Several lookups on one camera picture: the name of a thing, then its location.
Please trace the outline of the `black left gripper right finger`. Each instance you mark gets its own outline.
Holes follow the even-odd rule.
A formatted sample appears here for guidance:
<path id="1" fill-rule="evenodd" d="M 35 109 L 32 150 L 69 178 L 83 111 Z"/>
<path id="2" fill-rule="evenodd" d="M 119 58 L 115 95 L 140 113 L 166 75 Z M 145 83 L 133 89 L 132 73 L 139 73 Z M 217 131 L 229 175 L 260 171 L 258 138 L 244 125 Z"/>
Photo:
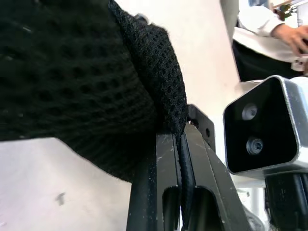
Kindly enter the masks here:
<path id="1" fill-rule="evenodd" d="M 188 105 L 183 133 L 183 223 L 185 231 L 249 231 L 231 176 L 215 153 L 213 122 Z"/>

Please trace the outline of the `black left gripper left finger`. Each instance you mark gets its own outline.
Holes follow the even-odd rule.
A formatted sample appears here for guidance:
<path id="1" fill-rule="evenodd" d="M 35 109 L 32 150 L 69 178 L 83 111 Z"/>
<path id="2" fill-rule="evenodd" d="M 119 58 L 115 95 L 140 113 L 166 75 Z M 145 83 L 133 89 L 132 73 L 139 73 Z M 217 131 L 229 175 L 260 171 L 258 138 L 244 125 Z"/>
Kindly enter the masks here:
<path id="1" fill-rule="evenodd" d="M 128 231 L 176 231 L 179 227 L 181 173 L 174 135 L 157 134 L 135 170 L 128 209 Z"/>

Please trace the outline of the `person's bare hand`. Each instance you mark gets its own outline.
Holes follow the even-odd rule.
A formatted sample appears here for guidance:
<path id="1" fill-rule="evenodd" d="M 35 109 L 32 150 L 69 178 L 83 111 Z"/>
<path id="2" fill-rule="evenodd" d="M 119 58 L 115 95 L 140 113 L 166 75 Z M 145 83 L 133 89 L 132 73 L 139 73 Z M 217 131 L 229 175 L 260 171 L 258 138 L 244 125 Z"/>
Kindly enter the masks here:
<path id="1" fill-rule="evenodd" d="M 308 52 L 308 45 L 305 43 L 305 40 L 308 40 L 308 26 L 293 28 L 281 24 L 275 27 L 271 34 L 288 45 L 296 56 Z"/>

